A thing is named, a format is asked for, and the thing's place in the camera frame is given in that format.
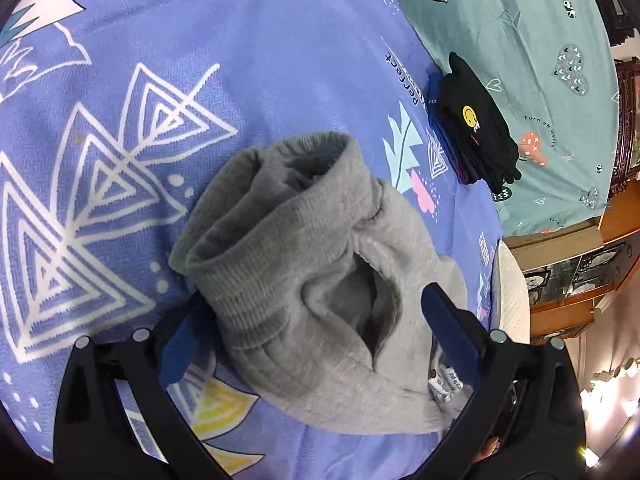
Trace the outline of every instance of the blue bedsheet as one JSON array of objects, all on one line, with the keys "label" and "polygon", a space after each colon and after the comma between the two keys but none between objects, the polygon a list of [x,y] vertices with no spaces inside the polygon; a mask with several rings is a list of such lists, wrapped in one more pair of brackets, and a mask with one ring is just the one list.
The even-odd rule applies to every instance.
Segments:
[{"label": "blue bedsheet", "polygon": [[[30,446],[52,458],[79,335],[124,338],[188,296],[168,254],[247,146],[353,135],[455,258],[486,325],[500,225],[485,184],[458,183],[429,125],[420,89],[434,70],[395,0],[23,0],[0,34],[0,399]],[[212,351],[213,329],[198,344],[170,393],[237,478],[389,480],[436,444],[304,426],[250,392]]]}]

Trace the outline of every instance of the gray hoodie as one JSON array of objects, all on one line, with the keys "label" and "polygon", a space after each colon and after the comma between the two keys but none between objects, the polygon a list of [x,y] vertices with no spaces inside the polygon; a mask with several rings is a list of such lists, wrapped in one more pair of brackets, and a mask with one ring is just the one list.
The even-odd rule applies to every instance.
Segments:
[{"label": "gray hoodie", "polygon": [[428,387],[438,282],[465,283],[420,215],[373,178],[338,133],[249,148],[207,187],[171,254],[214,309],[242,378],[267,402],[339,433],[428,433],[444,417]]}]

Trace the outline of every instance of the teal bedsheet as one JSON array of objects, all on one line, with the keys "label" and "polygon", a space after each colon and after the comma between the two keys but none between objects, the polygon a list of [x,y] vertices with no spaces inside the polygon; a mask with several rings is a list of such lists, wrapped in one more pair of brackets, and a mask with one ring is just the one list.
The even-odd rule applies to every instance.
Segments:
[{"label": "teal bedsheet", "polygon": [[604,212],[618,83],[595,0],[398,0],[444,72],[451,51],[484,82],[519,145],[522,179],[494,196],[505,235]]}]

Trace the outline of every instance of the wooden cabinet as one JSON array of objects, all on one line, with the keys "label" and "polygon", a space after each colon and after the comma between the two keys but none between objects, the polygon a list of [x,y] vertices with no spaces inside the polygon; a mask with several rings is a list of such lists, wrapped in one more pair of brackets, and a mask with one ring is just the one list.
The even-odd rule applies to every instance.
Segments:
[{"label": "wooden cabinet", "polygon": [[592,218],[553,233],[507,237],[504,243],[522,271],[537,269],[602,247],[599,223]]},{"label": "wooden cabinet", "polygon": [[553,301],[558,305],[575,303],[575,298],[582,298],[585,292],[603,290],[605,285],[615,288],[616,280],[626,275],[633,264],[632,255],[631,243],[619,241],[564,262],[524,272],[529,305],[535,309],[539,304]]},{"label": "wooden cabinet", "polygon": [[567,339],[585,330],[594,318],[593,299],[548,305],[531,313],[531,343],[544,344],[552,337]]},{"label": "wooden cabinet", "polygon": [[632,180],[627,188],[611,197],[600,224],[604,243],[622,240],[640,232],[640,182]]},{"label": "wooden cabinet", "polygon": [[640,172],[640,61],[616,62],[620,96],[618,145],[611,176],[610,196]]}]

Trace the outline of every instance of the yellow smiley face patch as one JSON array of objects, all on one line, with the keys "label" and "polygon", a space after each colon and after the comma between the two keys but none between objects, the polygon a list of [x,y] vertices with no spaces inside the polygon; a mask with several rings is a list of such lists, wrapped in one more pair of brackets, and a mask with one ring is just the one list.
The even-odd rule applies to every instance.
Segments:
[{"label": "yellow smiley face patch", "polygon": [[471,106],[465,106],[464,108],[462,108],[462,118],[470,128],[476,129],[476,126],[478,126],[478,118],[476,117],[476,112]]}]

